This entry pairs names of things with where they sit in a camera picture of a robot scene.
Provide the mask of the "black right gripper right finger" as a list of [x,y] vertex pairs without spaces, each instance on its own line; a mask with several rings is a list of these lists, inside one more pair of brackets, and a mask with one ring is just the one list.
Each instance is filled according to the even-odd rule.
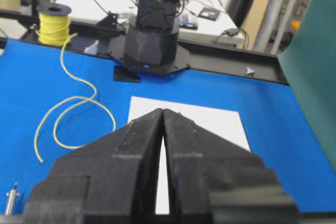
[[295,201],[256,154],[163,111],[170,193],[179,223],[299,223]]

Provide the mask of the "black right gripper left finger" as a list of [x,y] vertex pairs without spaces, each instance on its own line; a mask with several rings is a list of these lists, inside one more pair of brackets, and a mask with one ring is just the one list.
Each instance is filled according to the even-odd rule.
[[26,223],[135,223],[155,214],[163,110],[56,159]]

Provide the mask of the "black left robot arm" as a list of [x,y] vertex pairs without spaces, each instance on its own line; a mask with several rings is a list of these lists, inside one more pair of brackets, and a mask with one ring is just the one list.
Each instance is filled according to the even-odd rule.
[[176,22],[183,0],[137,0],[125,35],[110,40],[108,55],[129,70],[166,75],[189,68],[190,52],[179,43]]

